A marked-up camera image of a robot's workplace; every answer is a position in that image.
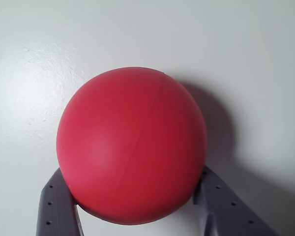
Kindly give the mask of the grey-blue gripper finger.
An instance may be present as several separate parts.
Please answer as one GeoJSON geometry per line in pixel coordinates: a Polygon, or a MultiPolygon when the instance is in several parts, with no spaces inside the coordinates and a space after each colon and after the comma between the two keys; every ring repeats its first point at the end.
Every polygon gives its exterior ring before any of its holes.
{"type": "Polygon", "coordinates": [[[207,166],[194,191],[193,204],[199,206],[201,236],[277,235],[207,166]]]}
{"type": "Polygon", "coordinates": [[[57,169],[40,196],[36,234],[38,236],[82,236],[75,199],[57,169]]]}

